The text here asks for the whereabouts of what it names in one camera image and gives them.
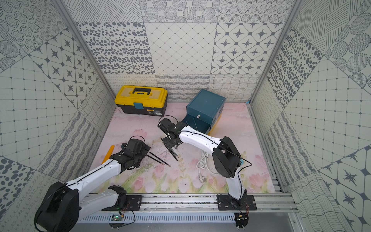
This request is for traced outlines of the teal drawer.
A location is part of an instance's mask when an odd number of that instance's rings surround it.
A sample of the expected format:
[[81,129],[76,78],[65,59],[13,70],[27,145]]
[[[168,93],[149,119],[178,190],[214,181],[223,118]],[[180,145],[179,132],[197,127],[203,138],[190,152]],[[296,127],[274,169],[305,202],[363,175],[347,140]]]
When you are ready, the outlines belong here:
[[189,114],[187,114],[183,119],[182,119],[182,122],[183,123],[186,123],[188,126],[192,127],[193,128],[193,120],[196,121],[197,123],[197,126],[198,126],[198,131],[199,132],[202,132],[204,134],[207,134],[209,133],[210,131],[210,128],[211,128],[211,125],[194,117],[194,116],[191,116]]

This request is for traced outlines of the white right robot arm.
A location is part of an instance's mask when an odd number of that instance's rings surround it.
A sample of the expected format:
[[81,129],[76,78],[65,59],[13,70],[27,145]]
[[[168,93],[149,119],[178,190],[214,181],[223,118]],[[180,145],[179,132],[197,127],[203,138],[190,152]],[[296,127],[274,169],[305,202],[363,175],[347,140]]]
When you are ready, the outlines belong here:
[[162,143],[175,158],[180,157],[177,147],[181,144],[190,144],[211,155],[216,171],[226,179],[229,196],[236,201],[243,198],[245,188],[240,175],[243,158],[229,137],[212,137],[184,122],[174,124],[167,118],[161,119],[157,127],[165,134]]

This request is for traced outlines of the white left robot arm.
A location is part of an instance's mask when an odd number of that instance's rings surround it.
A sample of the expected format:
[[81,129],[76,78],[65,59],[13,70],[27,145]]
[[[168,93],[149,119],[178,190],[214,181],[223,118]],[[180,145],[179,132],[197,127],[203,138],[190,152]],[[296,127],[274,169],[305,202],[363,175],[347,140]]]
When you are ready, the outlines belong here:
[[112,154],[92,171],[66,183],[51,185],[34,216],[39,232],[69,232],[77,222],[98,211],[117,211],[121,218],[126,211],[138,211],[140,195],[128,196],[118,185],[111,185],[99,194],[92,191],[126,170],[138,168],[151,147],[144,141],[130,139],[121,150]]

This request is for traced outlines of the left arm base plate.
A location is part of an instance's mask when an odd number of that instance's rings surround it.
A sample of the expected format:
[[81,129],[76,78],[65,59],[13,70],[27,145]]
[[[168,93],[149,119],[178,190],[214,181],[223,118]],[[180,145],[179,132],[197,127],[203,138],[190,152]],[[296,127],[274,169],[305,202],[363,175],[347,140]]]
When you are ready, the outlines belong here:
[[124,207],[125,211],[139,211],[142,204],[142,195],[126,195]]

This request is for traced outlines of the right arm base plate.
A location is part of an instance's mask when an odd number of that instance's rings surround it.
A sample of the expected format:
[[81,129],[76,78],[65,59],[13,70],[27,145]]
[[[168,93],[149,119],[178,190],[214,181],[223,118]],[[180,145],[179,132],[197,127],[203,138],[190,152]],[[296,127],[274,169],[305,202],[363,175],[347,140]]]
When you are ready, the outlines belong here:
[[241,199],[236,200],[230,195],[217,194],[215,197],[219,211],[237,210],[237,211],[255,211],[257,210],[256,200],[253,195],[244,194]]

